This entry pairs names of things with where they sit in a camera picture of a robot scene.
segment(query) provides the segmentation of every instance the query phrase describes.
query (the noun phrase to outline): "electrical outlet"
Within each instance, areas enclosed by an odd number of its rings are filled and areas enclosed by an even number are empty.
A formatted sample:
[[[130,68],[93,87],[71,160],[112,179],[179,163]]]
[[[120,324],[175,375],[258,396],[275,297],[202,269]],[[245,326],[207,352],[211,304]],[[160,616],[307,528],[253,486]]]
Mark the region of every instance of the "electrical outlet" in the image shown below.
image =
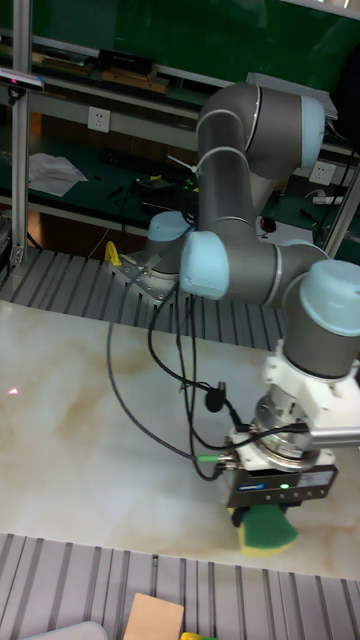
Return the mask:
[[[331,182],[331,178],[335,173],[335,170],[335,164],[329,164],[328,162],[320,161],[315,162],[309,181],[316,182],[317,184],[329,185]]]
[[[110,129],[110,114],[111,112],[106,109],[89,107],[88,129],[108,133]]]

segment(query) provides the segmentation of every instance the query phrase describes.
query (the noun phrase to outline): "marble table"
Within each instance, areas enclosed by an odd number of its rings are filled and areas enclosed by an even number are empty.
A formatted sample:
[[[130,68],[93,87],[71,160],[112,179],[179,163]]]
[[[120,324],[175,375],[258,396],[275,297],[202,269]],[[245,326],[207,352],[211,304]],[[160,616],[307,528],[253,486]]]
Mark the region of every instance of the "marble table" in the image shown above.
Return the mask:
[[[326,500],[289,511],[299,529],[280,556],[247,558],[223,504],[221,481],[200,480],[190,462],[128,420],[110,388],[107,324],[0,303],[0,531],[283,571],[360,576],[360,454],[338,452]],[[154,334],[178,370],[173,335]],[[184,338],[186,361],[190,341]],[[198,341],[199,379],[226,380],[250,420],[265,386],[266,352]],[[178,383],[148,354],[146,332],[117,326],[113,365],[128,406],[149,429],[188,446]],[[222,443],[226,411],[209,414],[199,391],[197,429]]]

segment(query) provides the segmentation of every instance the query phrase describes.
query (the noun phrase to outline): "sponge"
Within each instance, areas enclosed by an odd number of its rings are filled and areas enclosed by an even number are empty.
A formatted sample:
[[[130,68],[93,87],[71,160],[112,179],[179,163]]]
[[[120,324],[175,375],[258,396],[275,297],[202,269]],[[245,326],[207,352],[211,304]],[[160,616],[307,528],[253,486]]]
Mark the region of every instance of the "sponge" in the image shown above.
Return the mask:
[[[239,528],[241,553],[247,556],[271,556],[288,549],[298,531],[286,519],[280,505],[251,507]]]

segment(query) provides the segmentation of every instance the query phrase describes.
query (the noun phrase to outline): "cable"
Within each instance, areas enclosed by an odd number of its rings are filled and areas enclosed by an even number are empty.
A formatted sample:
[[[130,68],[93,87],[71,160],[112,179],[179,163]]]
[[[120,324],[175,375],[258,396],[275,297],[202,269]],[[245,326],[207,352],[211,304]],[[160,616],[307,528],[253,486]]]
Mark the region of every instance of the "cable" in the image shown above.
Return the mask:
[[[36,240],[34,240],[34,238],[30,235],[29,232],[27,232],[27,239],[30,240],[30,242],[34,245],[36,249],[40,249],[40,251],[42,251],[42,247],[40,247],[39,243],[36,242]]]
[[[179,314],[179,283],[178,282],[175,285],[174,310],[175,310],[175,320],[176,320],[176,346],[179,352],[182,378],[183,380],[186,380],[185,361],[184,361],[184,354],[183,354],[182,345],[181,345],[180,314]],[[193,420],[194,420],[195,396],[196,396],[196,348],[193,349],[193,383],[192,383],[192,393],[191,393],[191,406],[189,406],[188,388],[186,385],[183,386],[183,391],[184,391],[184,399],[185,399],[185,411],[186,411],[186,416],[189,424],[189,444],[190,444],[190,453],[192,456],[192,462],[198,476],[202,478],[202,480],[205,480],[206,482],[211,482],[213,480],[216,480],[216,478],[218,477],[218,475],[215,474],[215,469],[214,469],[214,473],[211,476],[207,476],[205,473],[201,471],[195,456],[195,446],[194,446],[195,430],[193,426]]]
[[[125,221],[124,221],[124,216],[125,216],[125,211],[124,211],[124,207],[127,203],[127,201],[129,200],[129,193],[131,192],[132,189],[132,185],[130,187],[127,188],[125,196],[123,198],[121,198],[120,200],[115,200],[114,204],[118,207],[119,209],[119,214],[120,214],[120,222],[121,222],[121,232],[123,235],[123,253],[127,253],[126,251],[126,226],[125,226]]]
[[[336,191],[338,191],[338,190],[343,186],[343,184],[344,184],[344,182],[345,182],[345,179],[346,179],[346,176],[347,176],[347,174],[349,173],[349,169],[350,169],[350,166],[351,166],[351,160],[353,159],[354,154],[355,154],[355,149],[353,149],[353,150],[352,150],[352,152],[351,152],[351,154],[350,154],[350,158],[349,158],[348,163],[347,163],[347,165],[346,165],[346,168],[345,168],[345,171],[344,171],[344,173],[343,173],[343,177],[341,178],[341,182],[340,182],[340,184],[339,184],[338,189],[336,189],[336,188],[335,188],[335,195],[334,195],[334,197],[333,197],[333,200],[332,200],[331,204],[329,205],[329,208],[326,210],[326,212],[325,212],[324,216],[322,217],[322,219],[321,219],[321,220],[320,220],[320,222],[319,222],[319,226],[318,226],[318,228],[317,228],[317,230],[316,230],[316,233],[315,233],[315,236],[314,236],[314,241],[313,241],[313,242],[314,242],[314,244],[316,244],[316,241],[317,241],[317,239],[319,238],[320,232],[321,232],[321,230],[322,230],[322,228],[323,228],[323,226],[324,226],[325,220],[326,220],[326,218],[328,217],[328,215],[329,215],[329,213],[330,213],[331,209],[333,208],[333,206],[334,206],[334,204],[335,204],[335,201],[336,201],[336,198],[337,198],[337,193],[336,193]]]
[[[177,447],[174,447],[173,445],[169,444],[168,442],[165,442],[165,440],[162,440],[162,438],[159,438],[154,433],[149,431],[149,429],[144,427],[144,425],[141,424],[141,422],[139,422],[139,420],[137,418],[135,418],[134,414],[130,411],[130,409],[128,409],[128,407],[126,406],[125,402],[123,401],[123,399],[122,399],[122,397],[120,395],[120,392],[118,390],[118,387],[116,385],[116,382],[115,382],[114,372],[113,372],[112,364],[111,364],[111,338],[112,338],[112,334],[113,334],[114,325],[115,325],[114,322],[110,322],[110,324],[109,324],[108,335],[107,335],[107,340],[106,340],[106,364],[107,364],[107,370],[108,370],[108,374],[109,374],[109,380],[110,380],[111,388],[112,388],[112,390],[113,390],[113,392],[115,394],[116,399],[120,403],[123,411],[126,413],[128,418],[130,418],[130,420],[138,427],[138,429],[140,429],[140,431],[145,433],[145,435],[149,436],[149,438],[151,438],[152,440],[155,440],[155,442],[157,442],[158,444],[161,444],[163,447],[166,447],[170,451],[173,451],[174,453],[177,453],[177,455],[182,456],[183,458],[187,458],[187,460],[192,460],[193,457],[192,457],[191,454],[186,453],[185,451],[181,451],[181,449],[178,449]]]
[[[86,256],[86,260],[89,260],[89,259],[91,258],[91,256],[95,253],[96,249],[97,249],[98,247],[100,247],[100,245],[101,245],[102,241],[103,241],[103,240],[105,240],[105,238],[106,238],[107,234],[109,233],[109,231],[110,231],[110,229],[106,229],[106,231],[105,231],[104,235],[102,236],[101,240],[99,240],[99,242],[98,242],[98,243],[97,243],[97,245],[93,248],[93,250],[92,250],[92,251],[90,251],[89,255],[88,255],[88,256]]]
[[[163,371],[165,371],[165,373],[167,373],[168,375],[170,375],[173,378],[175,378],[175,380],[178,380],[179,382],[181,382],[184,386],[192,386],[193,382],[191,380],[188,380],[187,378],[184,378],[184,376],[175,373],[175,371],[172,371],[172,369],[169,369],[169,367],[167,367],[166,364],[164,364],[162,362],[162,360],[160,360],[160,358],[157,355],[157,353],[155,353],[155,350],[154,350],[154,347],[153,347],[153,343],[152,343],[152,334],[153,334],[153,331],[155,331],[157,318],[159,317],[159,315],[160,315],[161,311],[163,310],[163,308],[165,307],[166,303],[170,300],[171,296],[173,295],[174,290],[175,290],[175,287],[173,287],[173,289],[171,289],[171,291],[169,291],[169,293],[165,296],[164,300],[159,305],[159,307],[156,307],[154,309],[154,313],[153,313],[153,316],[151,318],[151,322],[150,322],[149,329],[148,329],[148,349],[149,349],[150,355],[153,358],[153,360],[156,362],[156,364]],[[196,382],[196,387],[197,387],[197,389],[202,389],[203,391],[206,391],[206,392],[211,391],[211,390],[215,390],[215,388],[212,387],[207,382]],[[229,410],[230,417],[231,417],[231,419],[233,421],[233,424],[234,424],[236,430],[238,430],[238,431],[240,431],[240,430],[241,431],[248,431],[249,430],[249,425],[244,425],[243,424],[239,414],[237,413],[236,409],[231,404],[230,400],[225,398],[224,404],[226,405],[226,407]]]
[[[162,438],[159,438],[154,433],[152,433],[149,429],[144,427],[144,425],[142,425],[141,422],[139,422],[139,420],[137,420],[137,418],[135,418],[135,416],[130,411],[130,409],[128,409],[128,407],[126,406],[123,398],[121,397],[120,391],[119,391],[119,389],[117,387],[117,384],[116,384],[116,381],[115,381],[115,378],[114,378],[114,372],[113,372],[113,369],[112,369],[112,363],[111,363],[111,338],[112,338],[114,326],[115,326],[114,322],[111,322],[109,324],[107,341],[106,341],[106,364],[107,364],[107,370],[108,370],[108,374],[109,374],[109,380],[110,380],[111,388],[112,388],[112,390],[114,392],[114,395],[115,395],[116,399],[118,400],[119,404],[121,405],[124,413],[135,424],[135,426],[138,427],[138,429],[140,429],[140,431],[145,433],[145,435],[147,435],[149,438],[151,438],[152,440],[154,440],[158,444],[161,444],[163,447],[166,447],[170,451],[173,451],[177,455],[182,456],[183,458],[186,458],[187,460],[194,460],[194,459],[197,459],[197,458],[200,458],[200,459],[202,459],[202,458],[212,458],[212,456],[193,456],[192,454],[186,453],[185,451],[182,451],[181,449],[178,449],[177,447],[174,447],[173,445],[169,444],[168,442],[165,442],[165,440],[162,440]],[[284,433],[284,432],[303,433],[303,432],[305,432],[304,427],[306,428],[306,425],[302,425],[302,424],[287,425],[285,427],[274,427],[273,429],[269,429],[269,430],[263,431],[261,433],[255,433],[250,438],[247,438],[247,440],[243,440],[243,442],[240,442],[238,444],[232,443],[232,444],[226,445],[224,447],[211,447],[211,449],[214,450],[214,451],[230,451],[231,449],[240,449],[242,447],[245,447],[248,444],[256,442],[257,440],[260,440],[261,438],[265,438],[266,436],[272,435],[274,433]]]

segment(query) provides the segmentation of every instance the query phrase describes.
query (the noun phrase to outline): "metal rail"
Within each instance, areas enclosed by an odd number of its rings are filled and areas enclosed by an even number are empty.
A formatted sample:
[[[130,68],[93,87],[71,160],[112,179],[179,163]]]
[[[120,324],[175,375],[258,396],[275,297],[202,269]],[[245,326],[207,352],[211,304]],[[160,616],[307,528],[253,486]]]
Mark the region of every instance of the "metal rail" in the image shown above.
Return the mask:
[[[0,640],[87,620],[121,640],[137,592],[183,605],[184,631],[219,640],[360,637],[355,581],[0,535]]]
[[[29,248],[28,257],[7,280],[0,299],[35,309],[148,327],[154,304],[134,288],[127,290],[107,263]],[[189,334],[187,306],[181,309],[182,332]],[[272,351],[283,336],[283,314],[269,307],[200,298],[195,305],[199,338]],[[175,333],[173,305],[165,307],[156,328]]]

